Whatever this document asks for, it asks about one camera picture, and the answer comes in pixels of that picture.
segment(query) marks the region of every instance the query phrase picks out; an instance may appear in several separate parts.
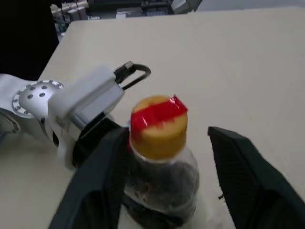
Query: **table surface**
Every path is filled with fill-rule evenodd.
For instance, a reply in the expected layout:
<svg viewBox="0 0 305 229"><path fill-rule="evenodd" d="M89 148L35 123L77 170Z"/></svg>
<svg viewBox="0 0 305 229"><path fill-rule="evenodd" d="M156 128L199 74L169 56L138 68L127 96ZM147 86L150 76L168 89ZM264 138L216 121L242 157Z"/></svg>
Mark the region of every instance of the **table surface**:
<svg viewBox="0 0 305 229"><path fill-rule="evenodd" d="M187 144L201 185L185 228L233 228L218 185L208 126L250 138L305 199L305 9L203 12L182 16L73 22L41 78L69 84L101 62L148 65L112 115L124 124L153 94L176 94L189 108ZM0 227L50 223L72 176L56 149L10 136L0 154ZM122 210L119 228L137 228Z"/></svg>

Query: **plastic bottle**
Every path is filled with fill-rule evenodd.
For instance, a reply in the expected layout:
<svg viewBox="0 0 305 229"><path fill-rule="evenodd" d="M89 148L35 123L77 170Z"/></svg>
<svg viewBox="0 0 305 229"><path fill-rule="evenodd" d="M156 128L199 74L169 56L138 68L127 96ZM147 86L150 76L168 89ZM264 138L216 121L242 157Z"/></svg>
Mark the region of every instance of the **plastic bottle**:
<svg viewBox="0 0 305 229"><path fill-rule="evenodd" d="M147 98L133 109L132 116L147 126L137 130L131 121L133 160L123 201L145 228L181 226L195 211L199 172L185 144L186 111L177 97L167 96Z"/></svg>

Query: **dark liquid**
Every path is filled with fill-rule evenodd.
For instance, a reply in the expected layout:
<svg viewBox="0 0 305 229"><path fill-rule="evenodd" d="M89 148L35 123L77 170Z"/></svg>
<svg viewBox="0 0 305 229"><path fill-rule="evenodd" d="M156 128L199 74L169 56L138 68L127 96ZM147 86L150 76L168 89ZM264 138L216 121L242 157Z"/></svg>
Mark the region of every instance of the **dark liquid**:
<svg viewBox="0 0 305 229"><path fill-rule="evenodd" d="M124 205L145 228L175 228L195 210L198 172L189 164L152 164L133 158Z"/></svg>

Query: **bottle cap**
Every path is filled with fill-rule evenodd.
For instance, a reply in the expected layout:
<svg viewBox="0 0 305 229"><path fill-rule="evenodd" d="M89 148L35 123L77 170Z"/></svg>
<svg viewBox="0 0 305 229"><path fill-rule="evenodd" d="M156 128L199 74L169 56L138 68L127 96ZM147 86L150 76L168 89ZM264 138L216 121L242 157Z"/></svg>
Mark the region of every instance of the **bottle cap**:
<svg viewBox="0 0 305 229"><path fill-rule="evenodd" d="M131 144L148 159L173 158L185 146L186 130L187 108L176 96L146 98L132 111Z"/></svg>

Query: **table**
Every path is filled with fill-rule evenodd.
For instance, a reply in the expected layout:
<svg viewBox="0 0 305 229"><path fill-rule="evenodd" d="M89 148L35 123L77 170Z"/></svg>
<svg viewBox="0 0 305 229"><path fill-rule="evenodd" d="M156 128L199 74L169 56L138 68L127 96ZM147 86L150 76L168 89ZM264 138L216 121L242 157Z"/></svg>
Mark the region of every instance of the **table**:
<svg viewBox="0 0 305 229"><path fill-rule="evenodd" d="M305 199L304 21L301 8L77 21L41 79L69 84L100 62L148 65L151 77L126 92L113 117L124 124L139 100L178 95L189 108L187 144L201 175L197 210L184 228L234 228L218 199L210 125L250 138ZM11 136L1 147L1 228L46 228L72 172L55 148L29 136ZM119 228L137 228L124 209Z"/></svg>

